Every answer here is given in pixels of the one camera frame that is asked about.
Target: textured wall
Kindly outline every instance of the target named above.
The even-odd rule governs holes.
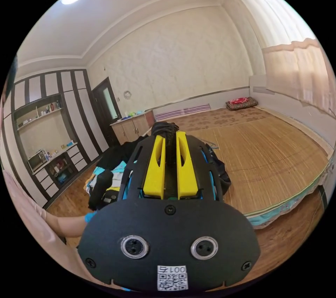
[[[253,75],[265,75],[265,64],[260,43],[248,17],[246,8],[238,0],[222,0],[222,5],[234,22],[246,48]]]
[[[92,88],[110,78],[122,113],[248,86],[252,74],[239,32],[220,6],[154,20],[88,68]],[[132,94],[129,100],[124,98],[126,90]]]

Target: doorway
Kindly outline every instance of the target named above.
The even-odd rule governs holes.
[[[98,111],[97,120],[103,135],[110,147],[118,145],[119,142],[110,124],[115,123],[122,117],[113,94],[110,79],[106,78],[99,83],[99,85],[92,90],[92,93]]]

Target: shelf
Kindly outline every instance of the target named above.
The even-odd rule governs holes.
[[[43,169],[45,166],[47,166],[48,164],[50,164],[55,158],[59,157],[61,154],[65,153],[66,151],[70,150],[72,147],[74,147],[75,145],[77,145],[77,143],[73,143],[70,146],[67,146],[66,148],[64,148],[63,150],[59,151],[56,155],[54,155],[53,157],[51,157],[47,162],[45,162],[43,165],[41,165],[35,172],[33,172],[33,175],[35,175],[36,173],[38,173],[41,169]]]
[[[63,109],[63,108],[58,108],[58,109],[56,109],[56,110],[54,110],[54,111],[51,111],[51,112],[49,112],[49,113],[46,113],[45,115],[42,115],[42,116],[37,117],[37,118],[34,118],[34,119],[32,119],[30,122],[28,122],[28,123],[24,124],[23,126],[19,127],[17,130],[20,131],[21,129],[23,129],[24,127],[30,125],[31,123],[33,123],[33,122],[35,122],[35,121],[37,121],[37,120],[39,120],[39,119],[41,119],[41,118],[43,118],[43,117],[47,117],[47,116],[53,114],[54,112],[57,112],[57,111],[62,110],[62,109]]]
[[[61,169],[56,173],[56,175],[54,174],[54,178],[57,178],[62,172],[64,172],[65,170],[67,170],[69,167],[71,167],[70,164],[65,165],[63,168],[61,168]]]

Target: countertop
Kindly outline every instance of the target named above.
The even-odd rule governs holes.
[[[134,116],[132,116],[132,117],[128,117],[128,118],[125,118],[125,119],[119,119],[119,120],[117,120],[116,122],[111,123],[110,126],[112,126],[112,125],[114,125],[114,124],[118,124],[118,123],[125,122],[126,120],[135,119],[135,118],[137,118],[137,117],[139,117],[139,116],[146,115],[146,114],[148,114],[148,113],[151,112],[151,111],[152,111],[152,110],[148,110],[148,111],[146,111],[146,112],[140,113],[140,114],[138,114],[138,115],[134,115]]]

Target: small cabinet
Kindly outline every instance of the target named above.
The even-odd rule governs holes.
[[[155,123],[152,111],[135,116],[124,121],[113,123],[111,127],[119,140],[120,145],[126,141],[135,141],[143,136]]]
[[[116,135],[120,145],[122,145],[123,143],[125,143],[127,141],[127,136],[126,136],[126,133],[124,131],[122,123],[113,124],[112,129],[113,129],[114,134]]]

